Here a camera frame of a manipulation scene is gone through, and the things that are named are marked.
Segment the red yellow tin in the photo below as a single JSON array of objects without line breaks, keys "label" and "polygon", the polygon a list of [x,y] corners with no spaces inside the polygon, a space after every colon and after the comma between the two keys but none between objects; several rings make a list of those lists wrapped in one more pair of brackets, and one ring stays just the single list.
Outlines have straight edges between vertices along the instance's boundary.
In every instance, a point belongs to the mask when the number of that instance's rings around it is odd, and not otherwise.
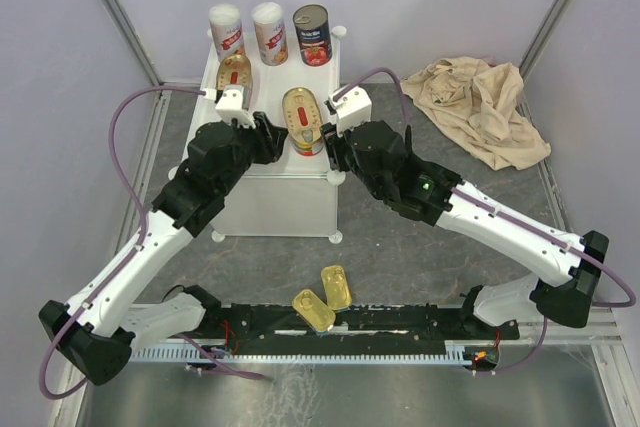
[{"label": "red yellow tin", "polygon": [[307,88],[288,90],[282,99],[285,127],[297,153],[314,156],[323,147],[322,116],[314,94]]}]

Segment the white plastic cube cabinet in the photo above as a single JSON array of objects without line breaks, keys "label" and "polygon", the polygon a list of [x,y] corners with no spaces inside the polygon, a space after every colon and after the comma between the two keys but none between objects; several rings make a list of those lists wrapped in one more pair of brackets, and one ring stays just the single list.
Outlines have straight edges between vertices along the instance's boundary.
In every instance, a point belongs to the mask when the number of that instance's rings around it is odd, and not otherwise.
[{"label": "white plastic cube cabinet", "polygon": [[[340,86],[340,41],[344,26],[331,28],[333,56],[329,63],[310,67],[301,60],[296,34],[287,34],[288,60],[268,66],[260,60],[253,33],[245,35],[245,49],[252,64],[252,111],[262,111],[283,127],[282,98],[294,87],[312,91],[328,119],[324,102]],[[333,171],[325,151],[314,156],[299,154],[286,140],[279,161],[253,165],[225,198],[225,208],[211,222],[211,238],[320,237],[338,244],[338,186],[346,175]]]}]

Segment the red green tin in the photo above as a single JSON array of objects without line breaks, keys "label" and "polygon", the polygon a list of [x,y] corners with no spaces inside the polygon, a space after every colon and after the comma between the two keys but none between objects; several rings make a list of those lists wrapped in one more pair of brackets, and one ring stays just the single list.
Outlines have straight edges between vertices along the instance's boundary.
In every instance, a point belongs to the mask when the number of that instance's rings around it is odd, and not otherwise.
[{"label": "red green tin", "polygon": [[216,73],[216,98],[218,103],[228,85],[239,85],[244,88],[244,100],[249,101],[253,88],[252,66],[250,59],[244,54],[232,54],[222,60]]}]

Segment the orange label white-lid can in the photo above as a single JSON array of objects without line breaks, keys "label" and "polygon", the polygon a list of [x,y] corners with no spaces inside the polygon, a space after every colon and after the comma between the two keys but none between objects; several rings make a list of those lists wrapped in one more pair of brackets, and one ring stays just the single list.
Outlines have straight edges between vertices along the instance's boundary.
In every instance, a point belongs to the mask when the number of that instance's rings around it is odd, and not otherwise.
[{"label": "orange label white-lid can", "polygon": [[275,2],[264,2],[251,12],[255,35],[262,62],[279,66],[288,59],[288,46],[282,7]]}]

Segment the dark blue food can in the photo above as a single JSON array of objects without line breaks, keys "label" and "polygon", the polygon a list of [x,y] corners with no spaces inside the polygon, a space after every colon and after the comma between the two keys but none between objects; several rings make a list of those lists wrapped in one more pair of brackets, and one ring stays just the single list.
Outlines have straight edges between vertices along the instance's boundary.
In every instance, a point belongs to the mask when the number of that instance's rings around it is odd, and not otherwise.
[{"label": "dark blue food can", "polygon": [[311,67],[327,64],[332,58],[332,42],[326,8],[304,5],[294,12],[293,23],[302,61]]}]

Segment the red white tall can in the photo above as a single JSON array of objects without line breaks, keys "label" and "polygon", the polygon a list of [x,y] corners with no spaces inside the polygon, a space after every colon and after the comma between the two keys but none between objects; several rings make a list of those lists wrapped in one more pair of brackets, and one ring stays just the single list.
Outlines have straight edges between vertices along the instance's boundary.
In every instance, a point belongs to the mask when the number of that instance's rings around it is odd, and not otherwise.
[{"label": "red white tall can", "polygon": [[208,13],[210,32],[219,61],[235,54],[244,55],[241,13],[229,3],[214,5]]}]

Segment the gold tin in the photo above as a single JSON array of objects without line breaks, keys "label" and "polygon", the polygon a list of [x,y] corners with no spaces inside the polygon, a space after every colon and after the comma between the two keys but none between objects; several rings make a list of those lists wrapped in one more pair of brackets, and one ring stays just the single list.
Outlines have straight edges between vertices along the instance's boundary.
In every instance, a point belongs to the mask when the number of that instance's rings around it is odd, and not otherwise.
[{"label": "gold tin", "polygon": [[351,292],[342,266],[327,266],[321,271],[327,306],[335,311],[347,310],[352,304]]},{"label": "gold tin", "polygon": [[324,335],[333,328],[335,312],[310,289],[299,292],[292,301],[292,307],[317,334]]}]

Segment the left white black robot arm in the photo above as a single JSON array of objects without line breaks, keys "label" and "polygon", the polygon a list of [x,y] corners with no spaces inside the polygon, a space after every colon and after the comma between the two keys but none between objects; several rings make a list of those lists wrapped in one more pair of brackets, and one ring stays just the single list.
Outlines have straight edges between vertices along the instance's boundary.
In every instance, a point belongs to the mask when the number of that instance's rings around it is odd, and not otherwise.
[{"label": "left white black robot arm", "polygon": [[61,303],[48,301],[38,317],[52,342],[87,381],[103,385],[133,352],[176,334],[209,337],[221,325],[220,301],[200,286],[130,317],[138,295],[182,248],[223,210],[226,196],[254,164],[282,156],[288,132],[263,112],[254,124],[202,125],[187,158],[145,213],[136,237],[83,290]]}]

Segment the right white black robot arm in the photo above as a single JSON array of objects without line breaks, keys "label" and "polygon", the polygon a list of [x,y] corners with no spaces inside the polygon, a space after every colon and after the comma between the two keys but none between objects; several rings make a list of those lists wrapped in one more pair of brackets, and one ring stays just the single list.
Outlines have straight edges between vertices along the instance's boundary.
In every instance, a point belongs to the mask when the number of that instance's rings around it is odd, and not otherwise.
[{"label": "right white black robot arm", "polygon": [[321,133],[330,161],[401,217],[463,234],[528,269],[521,279],[469,292],[458,315],[467,336],[481,338],[494,326],[536,313],[565,327],[586,326],[606,236],[563,232],[501,204],[459,174],[421,159],[412,133],[399,134],[384,121],[344,132],[327,123]]}]

